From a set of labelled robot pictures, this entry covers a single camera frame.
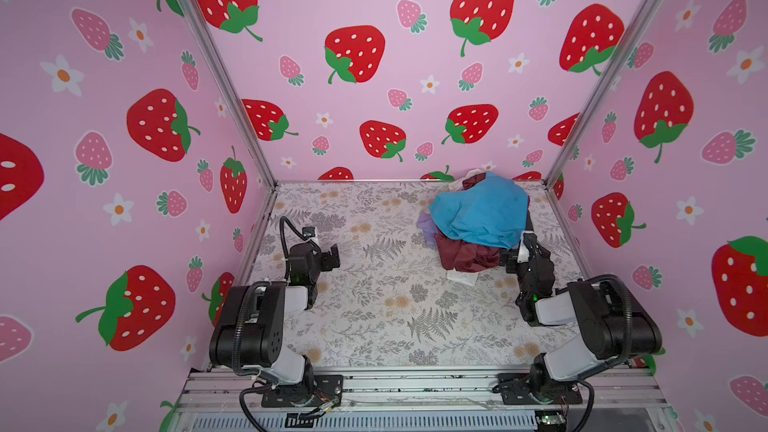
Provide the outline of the maroon cloth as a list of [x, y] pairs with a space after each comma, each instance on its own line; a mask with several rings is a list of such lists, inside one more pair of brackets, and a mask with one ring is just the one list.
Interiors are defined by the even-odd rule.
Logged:
[[445, 270], [479, 273], [500, 264], [501, 250], [463, 240], [454, 240], [442, 232], [435, 235], [440, 262]]

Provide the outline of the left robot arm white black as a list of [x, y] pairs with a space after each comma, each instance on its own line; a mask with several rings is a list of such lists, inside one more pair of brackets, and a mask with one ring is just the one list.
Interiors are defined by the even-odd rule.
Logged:
[[321, 251], [313, 242], [292, 246], [287, 277], [236, 286], [223, 302], [209, 345], [212, 365], [251, 377], [264, 408], [318, 407], [342, 398], [341, 375], [317, 375], [311, 360], [284, 344], [285, 315], [308, 311], [321, 273], [340, 267], [337, 245]]

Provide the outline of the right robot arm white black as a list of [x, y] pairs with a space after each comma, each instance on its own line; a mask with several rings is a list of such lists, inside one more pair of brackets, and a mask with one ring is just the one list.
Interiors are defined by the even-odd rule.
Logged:
[[600, 275], [555, 289], [550, 251], [530, 231], [523, 233], [507, 269], [517, 276], [515, 304], [529, 326], [575, 324], [578, 333], [537, 355], [528, 373], [499, 375], [493, 391], [506, 405], [580, 404], [580, 388], [588, 378], [661, 350], [660, 329], [617, 276]]

